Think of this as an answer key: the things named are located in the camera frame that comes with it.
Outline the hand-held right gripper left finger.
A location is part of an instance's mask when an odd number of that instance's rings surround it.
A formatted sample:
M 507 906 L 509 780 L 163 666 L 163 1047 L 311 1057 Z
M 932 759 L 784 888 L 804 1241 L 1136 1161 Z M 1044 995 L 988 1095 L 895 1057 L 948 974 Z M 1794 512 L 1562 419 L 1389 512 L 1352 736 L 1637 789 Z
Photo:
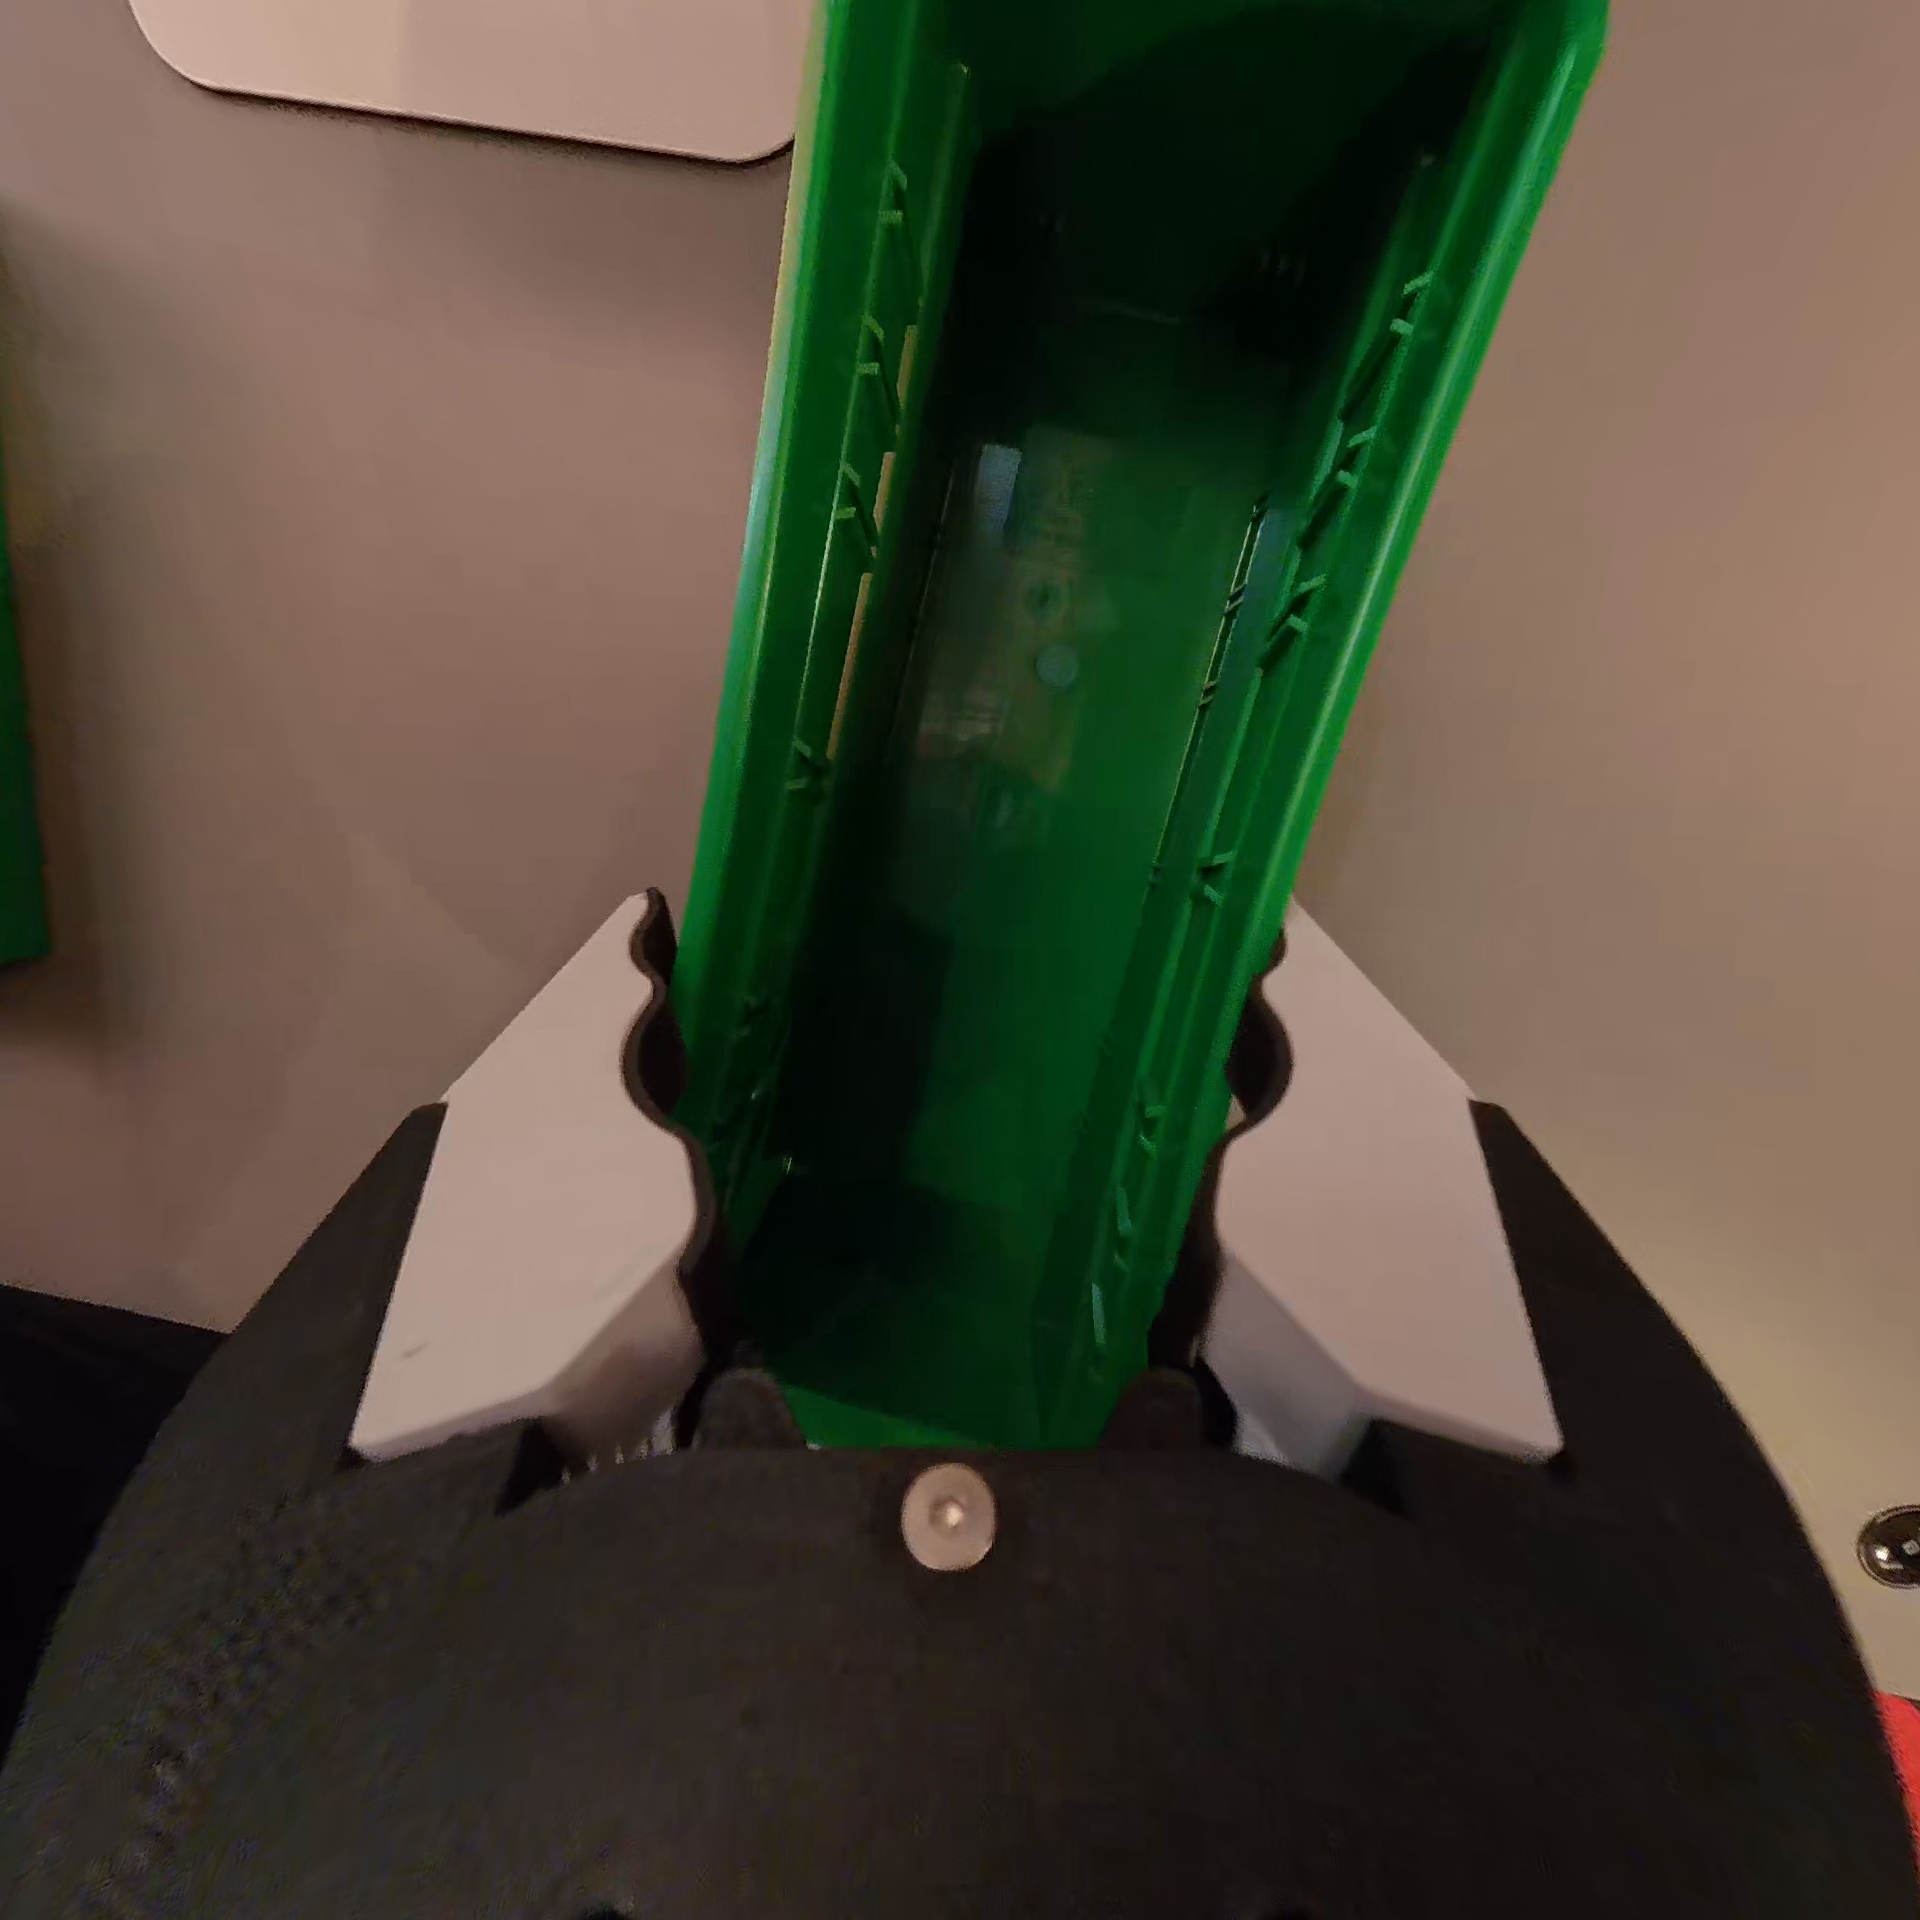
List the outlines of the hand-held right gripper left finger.
M 444 1095 L 347 1449 L 402 1460 L 540 1425 L 574 1460 L 652 1444 L 721 1350 L 721 1206 L 673 1125 L 673 925 L 612 906 Z

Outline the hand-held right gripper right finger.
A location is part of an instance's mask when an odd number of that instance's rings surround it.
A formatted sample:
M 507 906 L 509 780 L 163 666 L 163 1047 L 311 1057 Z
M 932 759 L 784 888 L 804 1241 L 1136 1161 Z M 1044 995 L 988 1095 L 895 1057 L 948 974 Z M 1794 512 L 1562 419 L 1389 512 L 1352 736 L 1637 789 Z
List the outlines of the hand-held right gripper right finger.
M 1285 1089 L 1229 1137 L 1203 1360 L 1256 1460 L 1334 1479 L 1376 1422 L 1562 1449 L 1462 1072 L 1305 906 L 1256 988 Z

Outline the green plastic bin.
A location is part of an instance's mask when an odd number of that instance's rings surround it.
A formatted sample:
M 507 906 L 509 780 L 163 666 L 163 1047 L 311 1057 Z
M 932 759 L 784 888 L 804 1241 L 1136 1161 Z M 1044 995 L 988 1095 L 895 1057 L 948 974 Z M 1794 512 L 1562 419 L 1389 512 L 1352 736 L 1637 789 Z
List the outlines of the green plastic bin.
M 0 483 L 0 964 L 55 950 L 33 702 L 18 645 L 16 520 Z
M 682 913 L 682 1122 L 816 1449 L 1078 1449 L 1596 0 L 816 5 Z

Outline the person's black clothing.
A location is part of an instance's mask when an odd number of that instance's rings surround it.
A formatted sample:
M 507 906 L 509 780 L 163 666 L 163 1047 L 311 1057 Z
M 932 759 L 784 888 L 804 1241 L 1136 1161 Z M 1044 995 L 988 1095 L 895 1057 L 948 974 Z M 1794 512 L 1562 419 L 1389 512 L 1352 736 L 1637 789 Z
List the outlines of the person's black clothing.
M 0 1728 L 163 1422 L 222 1345 L 172 1317 L 0 1290 Z

